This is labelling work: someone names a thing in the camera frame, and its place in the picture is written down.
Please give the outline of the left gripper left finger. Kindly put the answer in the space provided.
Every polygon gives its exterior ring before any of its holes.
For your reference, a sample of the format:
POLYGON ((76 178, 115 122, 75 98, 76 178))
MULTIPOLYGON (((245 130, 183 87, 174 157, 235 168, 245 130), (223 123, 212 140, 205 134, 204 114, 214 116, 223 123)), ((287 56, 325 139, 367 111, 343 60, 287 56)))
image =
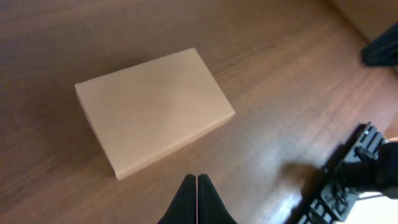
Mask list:
POLYGON ((196 176, 193 174, 187 174, 158 224, 196 224, 196 222, 196 176))

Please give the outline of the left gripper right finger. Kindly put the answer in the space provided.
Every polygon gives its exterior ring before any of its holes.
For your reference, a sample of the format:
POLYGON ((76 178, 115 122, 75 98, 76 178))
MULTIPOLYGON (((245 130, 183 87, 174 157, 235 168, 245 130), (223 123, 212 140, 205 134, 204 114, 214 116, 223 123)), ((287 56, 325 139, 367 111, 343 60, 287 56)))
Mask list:
POLYGON ((198 224, 237 224, 207 174, 198 176, 198 224))

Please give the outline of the brown cardboard box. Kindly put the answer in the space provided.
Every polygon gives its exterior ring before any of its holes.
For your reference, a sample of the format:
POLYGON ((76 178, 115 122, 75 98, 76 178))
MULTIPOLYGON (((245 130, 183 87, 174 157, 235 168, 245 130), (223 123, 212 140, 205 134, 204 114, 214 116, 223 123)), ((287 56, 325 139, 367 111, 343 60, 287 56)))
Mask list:
POLYGON ((236 113, 194 48, 77 83, 75 90, 117 179, 169 156, 236 113))

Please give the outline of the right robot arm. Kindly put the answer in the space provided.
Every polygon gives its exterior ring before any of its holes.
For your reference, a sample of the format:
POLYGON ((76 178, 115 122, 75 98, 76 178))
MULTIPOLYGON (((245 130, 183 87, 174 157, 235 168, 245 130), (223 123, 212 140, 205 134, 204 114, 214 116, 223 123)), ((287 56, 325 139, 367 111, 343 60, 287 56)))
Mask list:
MULTIPOLYGON (((367 67, 397 66, 397 24, 392 25, 361 51, 367 67)), ((359 162, 344 162, 336 172, 343 187, 357 192, 380 192, 397 198, 397 142, 388 141, 377 149, 377 158, 360 153, 359 162)))

